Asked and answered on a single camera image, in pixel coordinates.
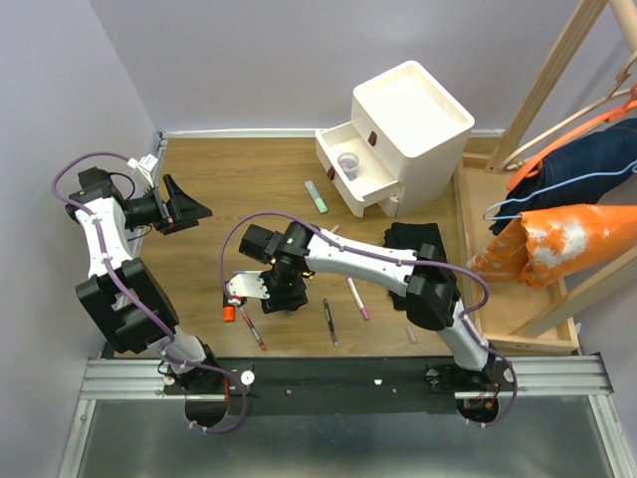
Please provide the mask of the white bottom drawer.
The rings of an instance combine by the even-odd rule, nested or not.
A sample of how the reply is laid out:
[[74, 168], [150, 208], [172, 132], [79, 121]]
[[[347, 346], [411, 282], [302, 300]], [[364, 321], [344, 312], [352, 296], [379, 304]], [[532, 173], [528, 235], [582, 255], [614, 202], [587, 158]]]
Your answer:
[[334, 169], [331, 180], [335, 189], [356, 217], [362, 217], [364, 209], [377, 204], [401, 191], [401, 184], [385, 169], [366, 170], [359, 167], [357, 178], [349, 181], [339, 168]]

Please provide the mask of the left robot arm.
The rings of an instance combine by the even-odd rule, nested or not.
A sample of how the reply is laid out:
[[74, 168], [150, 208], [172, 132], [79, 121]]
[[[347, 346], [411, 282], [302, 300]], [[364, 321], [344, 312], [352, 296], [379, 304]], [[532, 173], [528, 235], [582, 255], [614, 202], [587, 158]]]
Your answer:
[[106, 341], [119, 354], [152, 352], [163, 358], [167, 376], [187, 391], [208, 393], [223, 380], [210, 348], [183, 332], [175, 308], [143, 261], [130, 251], [126, 234], [147, 226], [168, 235], [212, 216], [164, 175], [169, 194], [157, 187], [126, 198], [109, 172], [92, 167], [78, 174], [80, 190], [66, 209], [85, 233], [90, 253], [87, 279], [76, 295]]

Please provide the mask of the translucent purple cup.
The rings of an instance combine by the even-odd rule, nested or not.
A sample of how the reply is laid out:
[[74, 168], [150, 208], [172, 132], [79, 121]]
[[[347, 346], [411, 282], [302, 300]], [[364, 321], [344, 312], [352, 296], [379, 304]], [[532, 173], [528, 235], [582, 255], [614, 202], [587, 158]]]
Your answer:
[[357, 178], [359, 171], [359, 158], [353, 152], [344, 152], [337, 158], [337, 164], [349, 181]]

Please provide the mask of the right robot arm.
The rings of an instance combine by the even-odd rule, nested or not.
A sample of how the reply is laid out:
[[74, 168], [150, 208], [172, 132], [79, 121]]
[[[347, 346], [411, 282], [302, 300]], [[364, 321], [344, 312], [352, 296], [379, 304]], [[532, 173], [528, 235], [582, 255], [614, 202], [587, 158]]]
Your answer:
[[293, 221], [283, 233], [249, 226], [239, 252], [270, 268], [234, 275], [227, 285], [233, 299], [256, 298], [266, 314], [295, 312], [308, 302], [305, 280], [317, 273], [375, 284], [405, 300], [411, 324], [439, 336], [463, 386], [478, 390], [494, 378], [489, 343], [462, 318], [460, 269], [443, 262], [430, 244], [418, 250], [381, 248]]

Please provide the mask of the white drawer cabinet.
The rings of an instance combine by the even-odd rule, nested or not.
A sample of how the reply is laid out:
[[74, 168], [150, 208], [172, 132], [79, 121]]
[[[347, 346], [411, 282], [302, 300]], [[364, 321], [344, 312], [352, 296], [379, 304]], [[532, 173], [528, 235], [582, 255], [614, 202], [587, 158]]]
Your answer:
[[406, 61], [352, 91], [352, 125], [402, 188], [380, 202], [397, 217], [439, 198], [452, 179], [474, 117], [416, 61]]

